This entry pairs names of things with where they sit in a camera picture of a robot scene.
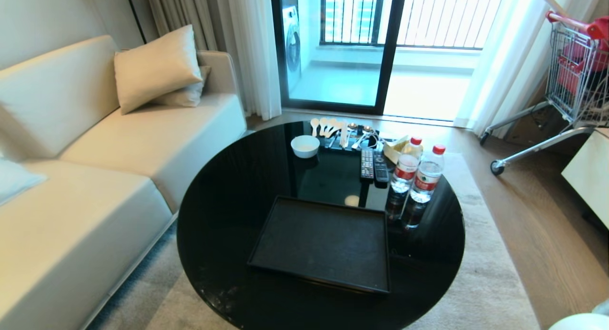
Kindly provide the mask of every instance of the gray curtain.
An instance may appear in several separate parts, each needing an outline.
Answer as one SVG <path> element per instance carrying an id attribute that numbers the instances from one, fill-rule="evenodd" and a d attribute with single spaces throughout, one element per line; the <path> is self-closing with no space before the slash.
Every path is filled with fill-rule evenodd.
<path id="1" fill-rule="evenodd" d="M 192 24 L 199 50 L 218 50 L 207 0 L 150 0 L 160 36 Z"/>

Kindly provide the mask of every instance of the throw pillow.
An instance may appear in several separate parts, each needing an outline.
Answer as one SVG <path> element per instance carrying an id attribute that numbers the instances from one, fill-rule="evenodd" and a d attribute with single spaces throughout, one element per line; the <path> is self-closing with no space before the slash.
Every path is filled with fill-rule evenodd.
<path id="1" fill-rule="evenodd" d="M 163 94 L 202 81 L 192 25 L 115 55 L 120 113 L 129 113 Z"/>
<path id="2" fill-rule="evenodd" d="M 45 180 L 43 175 L 32 174 L 19 164 L 0 159 L 0 206 Z"/>
<path id="3" fill-rule="evenodd" d="M 202 82 L 177 89 L 176 91 L 157 97 L 150 102 L 154 104 L 174 105 L 177 107 L 196 107 L 201 102 L 201 94 L 205 87 L 205 80 L 207 80 L 207 76 L 211 72 L 211 66 L 200 66 L 200 69 L 201 77 L 203 79 Z"/>

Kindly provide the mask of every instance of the wooden floor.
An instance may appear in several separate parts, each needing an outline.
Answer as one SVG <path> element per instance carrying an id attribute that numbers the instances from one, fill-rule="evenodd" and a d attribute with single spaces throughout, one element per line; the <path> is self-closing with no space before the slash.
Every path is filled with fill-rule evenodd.
<path id="1" fill-rule="evenodd" d="M 319 116 L 287 112 L 268 122 L 250 117 L 248 128 L 313 117 Z M 491 161 L 517 152 L 519 146 L 491 137 L 481 147 L 474 133 L 457 128 L 343 118 L 398 136 L 419 135 L 428 144 L 442 143 L 447 152 L 463 154 L 543 329 L 569 315 L 590 312 L 609 298 L 607 229 L 581 217 L 588 208 L 560 175 L 569 157 L 539 152 L 495 177 Z"/>

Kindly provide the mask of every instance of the rug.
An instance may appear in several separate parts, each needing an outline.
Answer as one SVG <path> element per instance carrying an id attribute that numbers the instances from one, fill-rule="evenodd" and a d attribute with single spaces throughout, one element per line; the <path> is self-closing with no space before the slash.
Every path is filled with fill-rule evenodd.
<path id="1" fill-rule="evenodd" d="M 408 330 L 534 330 L 539 324 L 493 217 L 459 154 L 444 176 L 465 219 L 465 253 L 446 295 Z M 234 330 L 195 293 L 182 270 L 176 224 L 135 269 L 89 330 Z"/>

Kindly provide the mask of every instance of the black glass table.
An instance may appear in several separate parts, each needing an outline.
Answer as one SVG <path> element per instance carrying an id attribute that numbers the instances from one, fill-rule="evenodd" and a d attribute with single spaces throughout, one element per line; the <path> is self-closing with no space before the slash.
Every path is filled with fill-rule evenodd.
<path id="1" fill-rule="evenodd" d="M 428 312 L 454 280 L 465 246 L 461 207 L 441 178 L 427 205 L 388 222 L 391 293 L 316 284 L 246 263 L 276 196 L 383 210 L 389 189 L 359 180 L 359 152 L 320 148 L 299 159 L 294 122 L 235 142 L 192 181 L 180 209 L 180 260 L 200 297 L 237 328 L 402 329 Z M 420 219 L 415 229 L 407 225 Z"/>

